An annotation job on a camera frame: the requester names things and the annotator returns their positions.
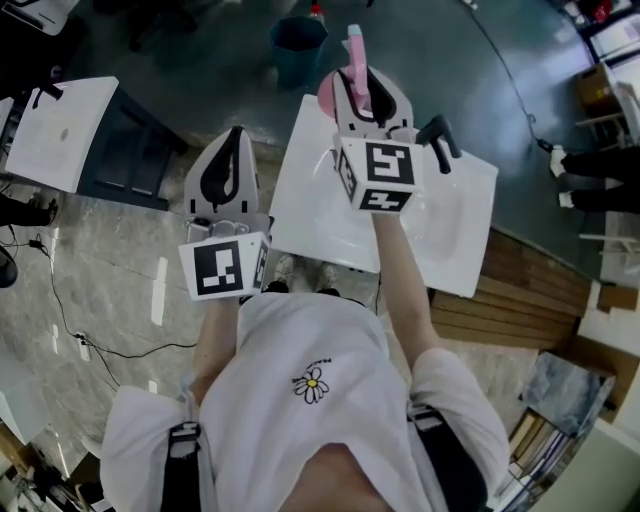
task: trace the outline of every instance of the black handle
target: black handle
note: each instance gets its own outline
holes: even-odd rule
[[[449,121],[447,121],[447,118],[443,115],[437,115],[434,117],[429,121],[427,126],[418,132],[416,135],[416,144],[421,144],[423,146],[431,144],[431,147],[436,154],[436,158],[438,159],[438,163],[440,164],[440,172],[442,174],[449,174],[451,172],[451,165],[449,164],[447,154],[444,151],[442,144],[440,144],[440,141],[438,140],[440,137],[444,137],[444,140],[449,144],[449,151],[453,158],[462,157],[460,148],[458,148],[458,145],[451,134]]]

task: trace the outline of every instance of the fiducial marker cube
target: fiducial marker cube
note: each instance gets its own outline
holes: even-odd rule
[[[354,210],[400,214],[423,190],[419,144],[333,137],[336,171]]]
[[[260,293],[270,246],[261,231],[181,245],[189,295],[210,300]]]

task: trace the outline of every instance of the daisy embroidery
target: daisy embroidery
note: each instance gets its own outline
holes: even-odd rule
[[[318,367],[304,372],[302,378],[295,383],[293,392],[296,395],[304,395],[304,401],[308,404],[319,402],[329,391],[329,386],[320,380],[322,370]]]

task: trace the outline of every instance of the wooden floor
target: wooden floor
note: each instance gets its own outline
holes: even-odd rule
[[[552,350],[572,338],[590,287],[556,260],[491,231],[474,297],[436,292],[431,315],[445,338]]]

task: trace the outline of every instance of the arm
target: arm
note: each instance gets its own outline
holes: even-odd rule
[[[236,355],[239,307],[237,297],[218,299],[209,304],[193,360],[196,380],[191,391],[198,405]]]
[[[378,242],[382,294],[395,333],[409,367],[418,356],[440,346],[440,337],[431,324],[429,297],[407,235],[397,215],[373,214]]]

